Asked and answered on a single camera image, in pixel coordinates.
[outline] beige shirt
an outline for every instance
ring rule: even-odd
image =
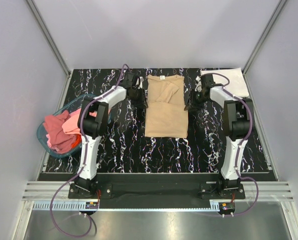
[[[184,77],[148,76],[148,109],[145,137],[186,138],[188,112],[185,111]]]

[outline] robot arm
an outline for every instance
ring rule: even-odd
[[[138,77],[132,73],[126,73],[124,80],[120,82],[119,86],[113,86],[109,91],[96,97],[97,99],[101,99],[88,108],[85,116],[82,116],[83,112],[94,98],[86,97],[83,100],[78,127],[80,127],[81,119],[83,117],[82,127],[86,139],[84,137],[82,138],[81,161],[78,169],[78,172],[81,170],[82,172],[74,181],[76,187],[87,190],[88,192],[96,192],[94,185],[98,169],[98,148],[101,138],[107,130],[109,110],[117,103],[126,99],[126,97],[131,100],[131,104],[135,107],[147,108],[148,105],[146,102],[145,90],[142,88],[142,81],[142,77]],[[84,158],[85,153],[86,161],[84,164],[82,159]]]
[[[251,111],[252,116],[249,116],[245,106],[239,100],[228,94],[224,90],[224,86],[215,84],[212,73],[202,75],[196,80],[198,81],[197,86],[191,90],[185,109],[188,111],[200,110],[204,107],[206,101],[214,101],[223,108],[222,128],[227,143],[224,163],[216,184],[217,193],[221,196],[240,188],[241,180],[237,171],[240,174],[244,148],[248,142],[247,140],[242,140],[249,131],[250,117],[254,118],[253,102],[248,98],[242,99]]]

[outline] laundry basket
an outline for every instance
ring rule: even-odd
[[[56,111],[53,115],[57,116],[57,115],[63,113],[63,111],[65,111],[65,110],[68,110],[69,113],[76,111],[77,109],[82,107],[82,103],[83,103],[83,100],[85,97],[94,98],[96,96],[93,94],[81,95],[81,96],[77,97],[75,100],[69,102],[67,105],[65,105],[60,110]],[[44,147],[44,149],[46,149],[46,151],[51,156],[53,156],[55,158],[61,159],[61,158],[67,157],[67,156],[73,154],[74,152],[78,151],[82,147],[82,143],[80,143],[76,147],[72,148],[70,151],[68,151],[66,153],[59,154],[55,150],[48,147],[48,144],[47,144],[48,138],[46,137],[47,134],[48,133],[47,133],[43,123],[41,123],[37,129],[37,138],[38,138],[39,142],[41,143],[41,145]]]

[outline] gray wall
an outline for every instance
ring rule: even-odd
[[[34,0],[69,68],[244,67],[279,0]]]
[[[36,129],[55,111],[65,75],[24,0],[0,0],[0,240],[10,239],[43,148]]]
[[[247,73],[278,174],[298,209],[298,1],[289,1]]]

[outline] black mounting plate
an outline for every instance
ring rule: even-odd
[[[216,190],[216,183],[201,183],[200,184],[200,194],[201,198],[205,200],[214,200],[214,199],[233,199],[233,193],[235,199],[246,199],[245,189],[242,184],[238,190],[230,191],[228,190],[226,193],[219,195]]]
[[[113,192],[113,185],[111,183],[100,183],[97,185],[97,189],[101,192],[101,199],[111,199]],[[91,194],[90,192],[77,187],[74,183],[70,184],[69,199],[97,199],[97,194]]]

